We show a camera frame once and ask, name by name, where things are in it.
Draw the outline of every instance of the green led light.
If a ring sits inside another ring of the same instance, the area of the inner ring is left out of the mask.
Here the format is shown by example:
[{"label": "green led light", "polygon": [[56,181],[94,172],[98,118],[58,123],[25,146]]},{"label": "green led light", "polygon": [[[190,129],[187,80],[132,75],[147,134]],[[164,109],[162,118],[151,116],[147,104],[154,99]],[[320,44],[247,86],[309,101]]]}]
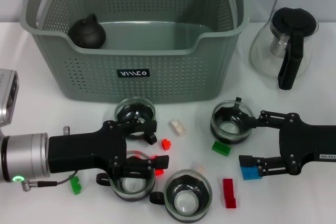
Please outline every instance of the green led light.
[{"label": "green led light", "polygon": [[24,181],[24,180],[25,180],[25,178],[22,177],[22,176],[15,176],[15,177],[13,178],[13,181],[14,181],[14,182],[21,182],[21,181]]}]

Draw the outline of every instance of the green lego brick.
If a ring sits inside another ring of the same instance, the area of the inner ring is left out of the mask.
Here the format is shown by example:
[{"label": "green lego brick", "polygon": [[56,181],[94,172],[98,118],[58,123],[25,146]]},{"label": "green lego brick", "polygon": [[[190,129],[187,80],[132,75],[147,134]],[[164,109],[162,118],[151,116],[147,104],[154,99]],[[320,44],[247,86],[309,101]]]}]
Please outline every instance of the green lego brick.
[{"label": "green lego brick", "polygon": [[212,150],[224,155],[228,156],[230,154],[231,148],[221,142],[215,141],[214,145],[212,146]]},{"label": "green lego brick", "polygon": [[80,191],[82,190],[82,186],[79,183],[79,178],[78,176],[72,178],[70,180],[72,191],[75,195],[80,194]]}]

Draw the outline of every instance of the blue block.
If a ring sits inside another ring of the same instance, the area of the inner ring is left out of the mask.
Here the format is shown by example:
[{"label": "blue block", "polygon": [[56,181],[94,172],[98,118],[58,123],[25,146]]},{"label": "blue block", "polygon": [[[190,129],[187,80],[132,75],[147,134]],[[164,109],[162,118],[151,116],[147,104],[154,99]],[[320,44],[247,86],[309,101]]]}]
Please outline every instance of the blue block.
[{"label": "blue block", "polygon": [[261,179],[262,177],[258,174],[258,167],[240,167],[243,175],[244,180],[251,180],[251,179]]}]

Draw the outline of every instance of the black teapot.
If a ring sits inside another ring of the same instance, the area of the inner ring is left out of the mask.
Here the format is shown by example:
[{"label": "black teapot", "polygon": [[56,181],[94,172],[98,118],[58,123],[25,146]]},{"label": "black teapot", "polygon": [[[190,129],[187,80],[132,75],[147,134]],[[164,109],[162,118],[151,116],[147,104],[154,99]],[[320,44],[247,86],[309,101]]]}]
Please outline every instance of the black teapot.
[{"label": "black teapot", "polygon": [[106,33],[98,23],[95,14],[74,23],[69,29],[68,36],[78,47],[99,49],[105,43]]}]

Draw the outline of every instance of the gray plastic basket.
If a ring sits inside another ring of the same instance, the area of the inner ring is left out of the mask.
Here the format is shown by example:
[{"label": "gray plastic basket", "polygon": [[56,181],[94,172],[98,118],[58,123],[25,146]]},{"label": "gray plastic basket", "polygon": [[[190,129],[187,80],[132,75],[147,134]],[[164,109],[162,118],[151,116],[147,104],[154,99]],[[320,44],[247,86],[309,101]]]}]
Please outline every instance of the gray plastic basket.
[{"label": "gray plastic basket", "polygon": [[[91,13],[107,32],[102,49],[67,36]],[[248,14],[246,0],[24,0],[20,22],[67,97],[172,103],[217,96]]]}]

